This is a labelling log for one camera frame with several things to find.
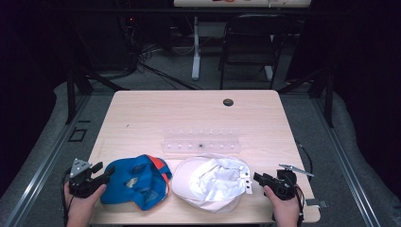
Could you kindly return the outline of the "clear acrylic rack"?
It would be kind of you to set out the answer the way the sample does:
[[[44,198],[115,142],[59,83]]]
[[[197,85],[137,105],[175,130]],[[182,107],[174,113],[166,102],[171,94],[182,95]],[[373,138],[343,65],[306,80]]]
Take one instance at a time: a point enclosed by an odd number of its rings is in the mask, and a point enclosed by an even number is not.
[[[239,133],[231,129],[169,129],[164,131],[166,154],[224,153],[241,151]]]

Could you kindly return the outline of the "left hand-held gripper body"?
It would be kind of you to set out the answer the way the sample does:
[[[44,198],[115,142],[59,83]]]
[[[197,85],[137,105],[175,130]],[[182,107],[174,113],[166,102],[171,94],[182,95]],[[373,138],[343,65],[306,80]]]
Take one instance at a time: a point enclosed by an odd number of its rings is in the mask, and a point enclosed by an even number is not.
[[[99,186],[96,186],[92,178],[93,165],[87,161],[76,158],[69,174],[70,193],[78,198],[88,198]]]

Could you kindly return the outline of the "white cap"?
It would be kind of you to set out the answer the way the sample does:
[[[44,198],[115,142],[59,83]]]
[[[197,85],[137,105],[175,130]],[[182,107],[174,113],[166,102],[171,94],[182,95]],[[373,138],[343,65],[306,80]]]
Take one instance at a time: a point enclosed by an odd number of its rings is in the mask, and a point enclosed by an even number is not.
[[[201,210],[232,212],[240,197],[252,194],[251,170],[236,157],[202,154],[182,161],[175,169],[171,189],[175,195]]]

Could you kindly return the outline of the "black equipment with red light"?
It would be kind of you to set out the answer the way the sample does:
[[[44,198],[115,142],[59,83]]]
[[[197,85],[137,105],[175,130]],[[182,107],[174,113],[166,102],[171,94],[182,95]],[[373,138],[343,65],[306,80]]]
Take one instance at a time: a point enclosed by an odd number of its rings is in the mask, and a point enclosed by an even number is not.
[[[124,40],[124,44],[127,48],[128,55],[131,61],[129,71],[134,72],[137,68],[137,42],[135,41],[135,22],[131,16],[119,16],[119,24],[121,26],[121,32]]]

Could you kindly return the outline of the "person's right hand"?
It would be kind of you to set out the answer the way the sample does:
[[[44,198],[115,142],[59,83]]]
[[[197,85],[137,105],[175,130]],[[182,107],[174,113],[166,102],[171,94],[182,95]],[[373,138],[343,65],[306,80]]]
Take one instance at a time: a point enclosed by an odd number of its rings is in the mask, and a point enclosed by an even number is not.
[[[297,227],[300,214],[298,200],[296,198],[292,198],[291,200],[282,201],[268,186],[264,187],[264,192],[272,203],[273,214],[277,227]]]

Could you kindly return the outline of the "black metal stand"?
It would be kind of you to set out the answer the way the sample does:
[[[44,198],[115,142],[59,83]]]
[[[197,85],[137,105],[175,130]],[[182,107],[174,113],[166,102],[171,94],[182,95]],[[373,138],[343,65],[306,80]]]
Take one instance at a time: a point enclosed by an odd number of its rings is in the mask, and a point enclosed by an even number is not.
[[[329,67],[324,67],[315,70],[314,72],[302,77],[295,79],[289,85],[278,90],[280,95],[286,94],[289,91],[301,86],[307,81],[312,80],[312,85],[308,90],[310,98],[318,98],[325,92],[324,105],[323,105],[323,117],[325,122],[330,128],[333,128],[332,120],[332,109],[333,109],[333,97],[334,97],[334,74]]]
[[[66,87],[67,87],[67,107],[68,115],[65,124],[70,124],[76,116],[76,88],[85,95],[90,96],[94,91],[94,88],[89,82],[89,79],[94,79],[106,87],[111,88],[114,91],[127,91],[127,88],[123,88],[110,80],[102,77],[98,73],[89,68],[86,68],[79,64],[70,63],[67,66],[68,72],[66,73]]]

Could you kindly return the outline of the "grey metal bracket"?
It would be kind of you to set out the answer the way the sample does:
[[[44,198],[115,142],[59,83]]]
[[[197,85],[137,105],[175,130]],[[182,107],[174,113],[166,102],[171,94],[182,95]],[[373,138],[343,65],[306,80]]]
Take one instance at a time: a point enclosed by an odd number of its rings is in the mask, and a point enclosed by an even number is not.
[[[305,203],[307,206],[314,206],[318,208],[328,207],[328,203],[326,201],[320,201],[319,199],[306,199]]]

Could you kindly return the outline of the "person's left hand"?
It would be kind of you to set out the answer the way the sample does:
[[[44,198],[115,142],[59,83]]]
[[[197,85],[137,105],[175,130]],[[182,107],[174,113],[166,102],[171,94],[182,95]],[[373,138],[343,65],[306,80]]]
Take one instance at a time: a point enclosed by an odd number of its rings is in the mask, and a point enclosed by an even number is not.
[[[95,205],[107,188],[102,184],[96,192],[86,199],[76,198],[70,194],[69,183],[64,185],[64,197],[68,210],[66,227],[88,227]]]

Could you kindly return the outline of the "black folding chair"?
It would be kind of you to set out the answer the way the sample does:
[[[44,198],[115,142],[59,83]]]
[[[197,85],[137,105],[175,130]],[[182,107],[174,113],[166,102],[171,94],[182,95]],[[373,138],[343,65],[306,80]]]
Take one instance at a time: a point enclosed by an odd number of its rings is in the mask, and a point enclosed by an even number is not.
[[[224,87],[226,65],[260,66],[262,69],[269,66],[273,84],[290,29],[291,21],[283,14],[244,13],[232,18],[223,32],[219,88]]]

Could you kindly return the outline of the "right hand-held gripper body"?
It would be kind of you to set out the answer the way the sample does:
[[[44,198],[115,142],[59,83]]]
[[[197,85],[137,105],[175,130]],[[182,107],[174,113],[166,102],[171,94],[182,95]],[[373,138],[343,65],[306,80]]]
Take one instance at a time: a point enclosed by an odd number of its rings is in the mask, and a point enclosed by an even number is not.
[[[314,174],[293,165],[280,164],[281,169],[276,170],[276,176],[271,177],[270,188],[282,201],[288,201],[295,197],[297,173],[312,178]]]

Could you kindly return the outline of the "white desk leg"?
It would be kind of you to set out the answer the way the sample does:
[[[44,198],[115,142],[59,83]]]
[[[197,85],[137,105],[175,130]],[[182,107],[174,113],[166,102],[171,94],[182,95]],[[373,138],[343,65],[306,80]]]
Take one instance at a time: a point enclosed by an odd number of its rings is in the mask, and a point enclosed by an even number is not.
[[[194,58],[192,66],[192,79],[198,80],[200,78],[201,67],[201,53],[200,53],[200,37],[199,37],[199,21],[194,18]]]

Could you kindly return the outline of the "blue cap with orange trim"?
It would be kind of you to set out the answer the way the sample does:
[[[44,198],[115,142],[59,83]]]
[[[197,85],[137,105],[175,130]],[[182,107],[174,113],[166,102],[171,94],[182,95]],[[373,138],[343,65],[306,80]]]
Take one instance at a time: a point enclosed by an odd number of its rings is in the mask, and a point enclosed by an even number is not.
[[[132,201],[142,211],[148,211],[162,202],[169,193],[172,173],[167,163],[147,154],[111,162],[106,169],[114,168],[110,182],[100,201],[103,204],[120,204]]]

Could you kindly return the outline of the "aluminium floor rail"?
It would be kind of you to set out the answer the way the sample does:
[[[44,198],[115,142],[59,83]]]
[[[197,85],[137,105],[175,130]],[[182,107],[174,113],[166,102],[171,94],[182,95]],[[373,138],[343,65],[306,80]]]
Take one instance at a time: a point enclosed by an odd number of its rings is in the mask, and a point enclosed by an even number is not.
[[[340,166],[341,173],[347,182],[349,190],[354,198],[366,227],[382,227],[373,209],[373,206],[369,202],[365,190],[360,184],[357,174],[349,161],[340,138],[338,137],[335,129],[330,127],[325,119],[322,102],[316,98],[311,98],[310,101],[320,119],[321,124],[323,125],[325,133],[328,135],[329,140],[334,147],[334,154],[336,156],[337,163]]]
[[[61,178],[76,158],[90,156],[96,120],[93,99],[78,100],[77,115],[64,123],[63,101],[5,195],[0,198],[0,227],[63,227]]]

